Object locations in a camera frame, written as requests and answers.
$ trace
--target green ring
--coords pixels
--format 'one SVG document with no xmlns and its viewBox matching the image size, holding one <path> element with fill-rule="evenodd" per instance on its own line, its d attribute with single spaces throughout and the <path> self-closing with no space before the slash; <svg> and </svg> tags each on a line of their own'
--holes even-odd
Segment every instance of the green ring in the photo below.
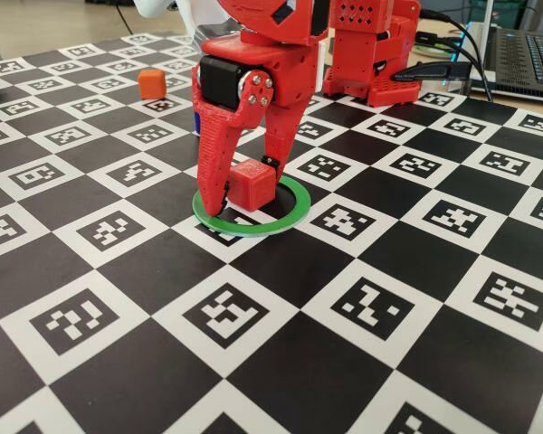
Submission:
<svg viewBox="0 0 543 434">
<path fill-rule="evenodd" d="M 279 184 L 290 190 L 296 198 L 296 204 L 288 214 L 275 222 L 251 225 L 228 222 L 217 216 L 212 217 L 205 211 L 201 194 L 198 191 L 193 196 L 193 212 L 202 224 L 225 235 L 233 235 L 234 237 L 264 237 L 280 233 L 295 226 L 306 217 L 310 210 L 311 199 L 306 187 L 295 179 L 282 176 Z"/>
</svg>

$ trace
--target orange cube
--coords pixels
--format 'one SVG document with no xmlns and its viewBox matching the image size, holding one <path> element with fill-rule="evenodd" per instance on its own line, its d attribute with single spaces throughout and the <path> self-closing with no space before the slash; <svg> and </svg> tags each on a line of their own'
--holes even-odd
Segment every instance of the orange cube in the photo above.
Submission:
<svg viewBox="0 0 543 434">
<path fill-rule="evenodd" d="M 142 99 L 162 99 L 167 94 L 165 72 L 162 70 L 143 70 L 138 75 L 138 89 Z"/>
</svg>

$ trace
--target laptop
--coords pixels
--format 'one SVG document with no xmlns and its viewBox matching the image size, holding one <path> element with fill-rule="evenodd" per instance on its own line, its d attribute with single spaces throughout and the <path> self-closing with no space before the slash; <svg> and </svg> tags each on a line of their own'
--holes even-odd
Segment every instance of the laptop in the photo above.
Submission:
<svg viewBox="0 0 543 434">
<path fill-rule="evenodd" d="M 494 0 L 488 0 L 484 11 L 476 9 L 476 15 L 484 12 L 483 22 L 468 24 L 469 32 L 479 45 L 484 58 L 485 73 L 493 93 L 526 99 L 543 100 L 543 0 L 528 0 L 526 6 L 519 3 L 515 28 L 502 28 L 494 23 L 498 11 Z M 506 12 L 517 14 L 517 10 Z M 468 40 L 462 46 L 468 52 L 474 49 Z M 473 69 L 472 88 L 484 91 L 480 74 Z"/>
</svg>

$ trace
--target wire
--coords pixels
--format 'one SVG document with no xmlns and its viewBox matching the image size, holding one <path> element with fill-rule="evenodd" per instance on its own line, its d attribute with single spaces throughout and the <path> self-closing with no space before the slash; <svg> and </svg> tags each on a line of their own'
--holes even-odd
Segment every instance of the wire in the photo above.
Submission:
<svg viewBox="0 0 543 434">
<path fill-rule="evenodd" d="M 125 24 L 125 27 L 127 27 L 127 30 L 129 31 L 129 34 L 133 34 L 133 31 L 130 30 L 129 25 L 127 24 L 127 20 L 125 20 L 125 17 L 123 16 L 123 13 L 120 11 L 119 5 L 115 5 L 115 7 L 117 8 L 117 12 L 120 15 L 120 19 L 123 20 L 123 23 Z"/>
</svg>

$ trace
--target red cube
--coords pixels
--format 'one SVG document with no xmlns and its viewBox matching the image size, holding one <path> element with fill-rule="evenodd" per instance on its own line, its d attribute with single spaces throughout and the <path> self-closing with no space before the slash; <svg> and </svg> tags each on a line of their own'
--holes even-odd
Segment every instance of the red cube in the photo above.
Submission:
<svg viewBox="0 0 543 434">
<path fill-rule="evenodd" d="M 143 70 L 138 75 L 138 90 L 142 99 L 162 99 L 167 95 L 165 72 Z"/>
<path fill-rule="evenodd" d="M 275 184 L 273 167 L 249 158 L 231 168 L 228 198 L 247 211 L 255 211 L 275 198 Z"/>
</svg>

